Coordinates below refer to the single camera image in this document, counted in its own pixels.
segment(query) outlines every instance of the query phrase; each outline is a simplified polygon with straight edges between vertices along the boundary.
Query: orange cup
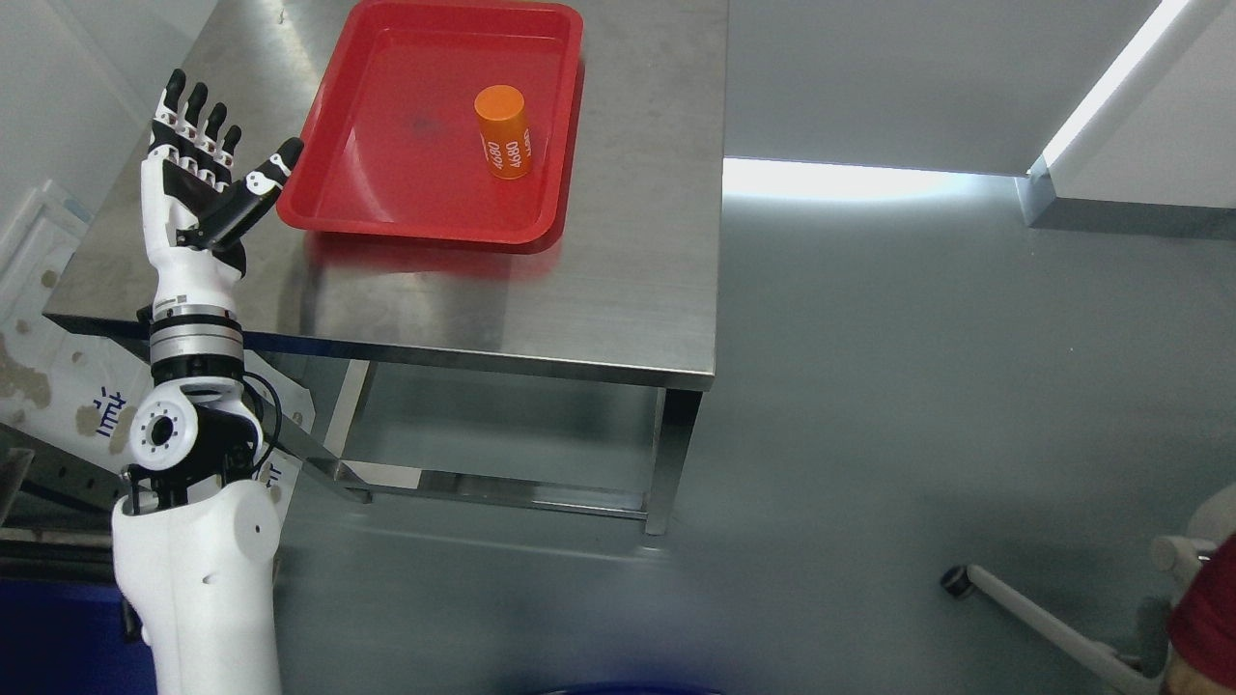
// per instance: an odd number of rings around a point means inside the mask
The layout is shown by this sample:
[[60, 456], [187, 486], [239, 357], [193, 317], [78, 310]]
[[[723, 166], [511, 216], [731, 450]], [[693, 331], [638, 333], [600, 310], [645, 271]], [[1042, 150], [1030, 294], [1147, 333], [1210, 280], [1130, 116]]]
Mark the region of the orange cup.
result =
[[473, 103], [489, 173], [515, 179], [533, 166], [533, 142], [524, 115], [524, 95], [508, 84], [487, 87]]

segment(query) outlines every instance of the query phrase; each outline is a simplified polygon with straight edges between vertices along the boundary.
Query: red clothing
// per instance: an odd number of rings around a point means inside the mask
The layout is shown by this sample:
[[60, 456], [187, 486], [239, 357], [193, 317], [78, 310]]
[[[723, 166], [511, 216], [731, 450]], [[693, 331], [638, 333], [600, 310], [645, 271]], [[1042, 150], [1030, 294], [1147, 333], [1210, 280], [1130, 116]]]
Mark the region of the red clothing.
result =
[[1189, 665], [1236, 690], [1236, 535], [1203, 565], [1172, 611], [1167, 631]]

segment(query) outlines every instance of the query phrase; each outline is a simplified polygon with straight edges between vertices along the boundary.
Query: robot finger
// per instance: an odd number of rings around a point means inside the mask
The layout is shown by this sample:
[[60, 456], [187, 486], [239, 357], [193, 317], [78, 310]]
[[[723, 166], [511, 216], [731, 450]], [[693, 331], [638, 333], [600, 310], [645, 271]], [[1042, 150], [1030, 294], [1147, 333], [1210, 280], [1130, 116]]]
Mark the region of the robot finger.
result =
[[201, 106], [206, 103], [206, 85], [198, 83], [193, 85], [193, 92], [184, 101], [184, 111], [180, 114], [180, 125], [177, 132], [188, 141], [189, 147], [180, 147], [180, 167], [197, 176], [198, 173], [198, 119], [201, 117]]
[[167, 87], [163, 88], [163, 94], [159, 95], [158, 106], [154, 109], [156, 121], [173, 127], [177, 125], [182, 92], [184, 92], [184, 70], [176, 68], [167, 80]]
[[172, 77], [167, 80], [167, 87], [159, 95], [158, 106], [154, 108], [154, 117], [151, 119], [151, 137], [147, 156], [159, 160], [179, 162], [183, 139], [177, 134], [180, 122], [179, 109], [180, 94], [184, 92], [184, 72], [179, 68], [172, 70]]
[[227, 129], [227, 134], [224, 135], [224, 141], [219, 146], [219, 152], [215, 153], [215, 161], [221, 164], [220, 168], [215, 169], [216, 177], [224, 185], [231, 183], [231, 167], [235, 163], [236, 143], [240, 142], [240, 126], [232, 125]]
[[206, 116], [206, 125], [198, 131], [198, 147], [195, 152], [198, 157], [198, 178], [206, 182], [211, 188], [215, 188], [219, 183], [220, 171], [226, 171], [222, 164], [215, 161], [215, 155], [219, 152], [219, 127], [222, 126], [226, 117], [227, 106], [222, 105], [222, 103], [215, 104], [210, 115]]
[[300, 139], [289, 137], [242, 181], [224, 189], [224, 194], [199, 216], [198, 228], [182, 232], [185, 245], [216, 251], [232, 247], [274, 204], [303, 148]]

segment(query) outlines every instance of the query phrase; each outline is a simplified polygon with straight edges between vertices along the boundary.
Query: black fingertip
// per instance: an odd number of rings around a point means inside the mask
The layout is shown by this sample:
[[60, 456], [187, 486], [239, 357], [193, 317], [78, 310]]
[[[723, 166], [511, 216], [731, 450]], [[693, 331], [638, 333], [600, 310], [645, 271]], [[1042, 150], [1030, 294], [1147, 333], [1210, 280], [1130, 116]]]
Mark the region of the black fingertip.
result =
[[180, 100], [180, 93], [184, 92], [184, 70], [180, 68], [172, 70], [172, 77], [168, 78], [164, 89], [167, 95], [163, 96], [163, 105], [174, 111], [177, 103]]
[[189, 100], [184, 104], [184, 120], [198, 125], [198, 117], [201, 115], [201, 108], [205, 105], [206, 85], [199, 82], [193, 85], [193, 93], [189, 94]]
[[210, 115], [206, 116], [206, 127], [204, 132], [210, 140], [219, 140], [219, 127], [224, 125], [224, 120], [227, 119], [227, 106], [224, 106], [222, 101], [215, 104], [215, 108], [210, 110]]
[[236, 151], [236, 143], [240, 142], [240, 126], [234, 125], [227, 129], [227, 134], [224, 135], [222, 151], [231, 155]]
[[289, 137], [279, 145], [278, 155], [283, 160], [283, 166], [289, 169], [297, 166], [297, 160], [300, 158], [300, 151], [305, 148], [305, 143], [299, 137]]

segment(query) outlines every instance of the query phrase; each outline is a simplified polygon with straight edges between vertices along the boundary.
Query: white wall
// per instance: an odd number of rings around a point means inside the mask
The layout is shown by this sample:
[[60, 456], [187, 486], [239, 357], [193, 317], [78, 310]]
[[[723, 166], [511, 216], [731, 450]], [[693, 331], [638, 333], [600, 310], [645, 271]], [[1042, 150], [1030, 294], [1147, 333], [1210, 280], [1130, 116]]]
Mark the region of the white wall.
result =
[[1060, 198], [1236, 208], [1236, 4], [1193, 2], [1049, 163]]
[[0, 4], [0, 220], [58, 182], [93, 213], [214, 0]]

